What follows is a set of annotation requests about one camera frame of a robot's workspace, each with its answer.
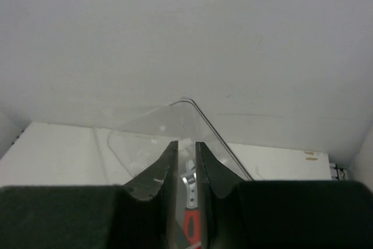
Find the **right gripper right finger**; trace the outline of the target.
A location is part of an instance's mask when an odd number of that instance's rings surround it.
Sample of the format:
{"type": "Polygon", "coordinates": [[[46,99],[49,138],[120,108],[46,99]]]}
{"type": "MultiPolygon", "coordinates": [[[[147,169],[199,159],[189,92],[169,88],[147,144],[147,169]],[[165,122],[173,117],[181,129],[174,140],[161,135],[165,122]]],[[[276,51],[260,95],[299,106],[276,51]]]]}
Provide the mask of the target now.
{"type": "Polygon", "coordinates": [[[202,248],[371,248],[372,192],[356,181],[245,181],[196,144],[202,248]]]}

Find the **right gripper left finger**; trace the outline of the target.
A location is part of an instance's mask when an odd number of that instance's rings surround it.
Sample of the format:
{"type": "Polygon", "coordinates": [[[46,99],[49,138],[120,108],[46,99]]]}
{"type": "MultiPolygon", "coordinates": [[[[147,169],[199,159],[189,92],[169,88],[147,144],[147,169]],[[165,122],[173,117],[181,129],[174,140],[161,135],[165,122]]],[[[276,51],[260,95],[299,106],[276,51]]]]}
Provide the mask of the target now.
{"type": "Polygon", "coordinates": [[[1,188],[2,248],[172,248],[178,142],[124,185],[1,188]]]}

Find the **red handled adjustable wrench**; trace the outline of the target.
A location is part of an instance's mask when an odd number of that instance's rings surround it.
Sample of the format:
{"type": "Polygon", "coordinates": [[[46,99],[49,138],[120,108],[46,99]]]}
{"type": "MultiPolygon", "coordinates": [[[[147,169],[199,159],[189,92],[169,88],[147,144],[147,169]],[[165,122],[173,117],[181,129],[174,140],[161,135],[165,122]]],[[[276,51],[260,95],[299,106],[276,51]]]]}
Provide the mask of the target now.
{"type": "Polygon", "coordinates": [[[185,168],[186,172],[181,175],[186,187],[183,231],[190,245],[200,248],[200,212],[198,208],[197,177],[194,161],[187,161],[185,168]]]}

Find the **clear plastic drawer container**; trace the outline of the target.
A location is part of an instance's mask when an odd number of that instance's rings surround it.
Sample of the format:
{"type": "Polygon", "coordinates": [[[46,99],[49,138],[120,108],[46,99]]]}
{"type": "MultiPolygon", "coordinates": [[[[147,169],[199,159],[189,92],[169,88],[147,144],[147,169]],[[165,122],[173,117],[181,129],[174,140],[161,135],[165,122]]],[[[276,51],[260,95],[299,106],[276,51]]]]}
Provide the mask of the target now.
{"type": "Polygon", "coordinates": [[[183,231],[187,198],[181,178],[186,172],[187,161],[193,160],[196,164],[195,143],[207,144],[216,159],[242,179],[251,180],[252,177],[191,99],[157,108],[112,130],[108,134],[107,145],[131,177],[136,177],[153,164],[172,141],[178,142],[175,247],[195,248],[190,245],[183,231]]]}

